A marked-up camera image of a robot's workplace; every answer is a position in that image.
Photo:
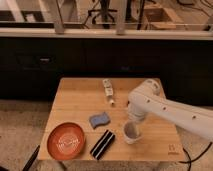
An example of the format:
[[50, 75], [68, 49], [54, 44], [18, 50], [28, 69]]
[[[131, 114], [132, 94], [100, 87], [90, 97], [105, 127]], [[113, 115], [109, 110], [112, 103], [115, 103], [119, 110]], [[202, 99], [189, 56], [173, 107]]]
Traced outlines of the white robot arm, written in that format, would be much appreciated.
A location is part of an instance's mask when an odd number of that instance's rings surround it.
[[140, 122], [148, 113], [154, 113], [213, 142], [213, 110], [171, 101], [159, 94], [160, 84], [157, 81], [143, 81], [128, 95], [129, 117]]

